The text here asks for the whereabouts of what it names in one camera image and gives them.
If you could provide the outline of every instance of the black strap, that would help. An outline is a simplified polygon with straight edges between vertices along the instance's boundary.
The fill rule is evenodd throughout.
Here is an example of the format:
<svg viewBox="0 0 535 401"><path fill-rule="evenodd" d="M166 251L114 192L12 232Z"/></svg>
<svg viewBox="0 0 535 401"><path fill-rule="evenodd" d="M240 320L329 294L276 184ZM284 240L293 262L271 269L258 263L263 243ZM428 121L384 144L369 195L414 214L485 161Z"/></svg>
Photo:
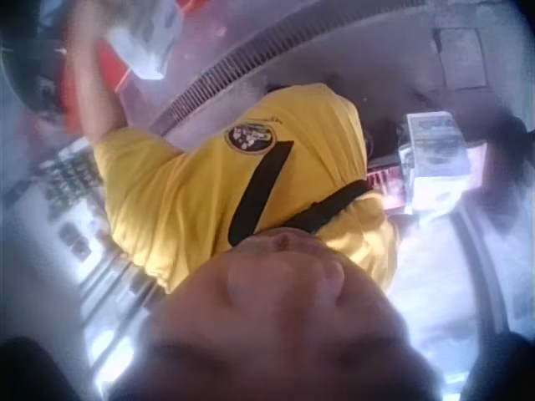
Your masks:
<svg viewBox="0 0 535 401"><path fill-rule="evenodd" d="M356 180L337 190L328 198L313 203L306 211L302 211L281 227L298 228L310 234L316 233L321 227L329 223L343 209L351 205L355 199L369 192L371 188L365 180Z"/></svg>
<svg viewBox="0 0 535 401"><path fill-rule="evenodd" d="M252 173L228 230L228 242L232 246L254 234L292 147L292 141L277 142ZM298 228L314 234L368 191L370 187L365 180L354 181L328 198L313 203L307 210L298 213L279 227Z"/></svg>
<svg viewBox="0 0 535 401"><path fill-rule="evenodd" d="M232 217L228 230L228 243L232 246L254 234L292 147L292 141L277 142L258 163Z"/></svg>

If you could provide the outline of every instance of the stack of bills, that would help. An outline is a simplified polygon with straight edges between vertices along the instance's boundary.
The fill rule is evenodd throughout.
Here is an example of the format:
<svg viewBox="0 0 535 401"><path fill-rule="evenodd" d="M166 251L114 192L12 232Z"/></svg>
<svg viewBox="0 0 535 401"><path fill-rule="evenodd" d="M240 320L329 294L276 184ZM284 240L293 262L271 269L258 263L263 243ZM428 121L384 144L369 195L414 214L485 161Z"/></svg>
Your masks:
<svg viewBox="0 0 535 401"><path fill-rule="evenodd" d="M468 187L466 143L451 114L408 114L410 145L399 150L407 205L414 211L447 213Z"/></svg>

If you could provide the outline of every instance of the yellow t-shirt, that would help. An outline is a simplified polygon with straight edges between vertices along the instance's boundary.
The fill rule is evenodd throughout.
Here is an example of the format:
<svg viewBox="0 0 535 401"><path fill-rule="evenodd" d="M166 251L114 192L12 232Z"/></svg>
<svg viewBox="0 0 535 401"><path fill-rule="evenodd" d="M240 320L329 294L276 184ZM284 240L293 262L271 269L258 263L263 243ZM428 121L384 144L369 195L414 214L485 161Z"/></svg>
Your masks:
<svg viewBox="0 0 535 401"><path fill-rule="evenodd" d="M228 230L243 191L276 141L293 149L258 222L277 226L366 177L357 110L322 84L265 96L200 149L182 153L161 138L121 129L95 148L112 237L132 261L172 292L230 248ZM395 269L396 234L380 194L359 198L317 235L383 288Z"/></svg>

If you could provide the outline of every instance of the logo patch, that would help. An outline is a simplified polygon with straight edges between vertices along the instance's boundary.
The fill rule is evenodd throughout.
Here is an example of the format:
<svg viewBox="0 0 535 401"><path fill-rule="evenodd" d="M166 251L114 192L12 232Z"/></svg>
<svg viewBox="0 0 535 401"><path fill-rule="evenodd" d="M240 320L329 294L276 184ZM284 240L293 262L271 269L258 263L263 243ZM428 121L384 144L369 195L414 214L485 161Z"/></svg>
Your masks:
<svg viewBox="0 0 535 401"><path fill-rule="evenodd" d="M231 148L248 155L268 152L277 141L273 130L263 124L241 124L230 129L225 139Z"/></svg>

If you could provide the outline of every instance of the man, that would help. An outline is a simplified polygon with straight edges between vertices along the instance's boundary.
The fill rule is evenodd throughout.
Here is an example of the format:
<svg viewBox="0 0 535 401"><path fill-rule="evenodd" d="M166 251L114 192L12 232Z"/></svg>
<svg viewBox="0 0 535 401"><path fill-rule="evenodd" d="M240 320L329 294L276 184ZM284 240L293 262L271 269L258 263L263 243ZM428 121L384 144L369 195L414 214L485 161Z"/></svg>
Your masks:
<svg viewBox="0 0 535 401"><path fill-rule="evenodd" d="M281 89L182 152L126 128L95 57L105 25L79 4L81 123L115 241L171 293L116 399L432 398L378 287L396 231L363 182L354 106L323 85Z"/></svg>

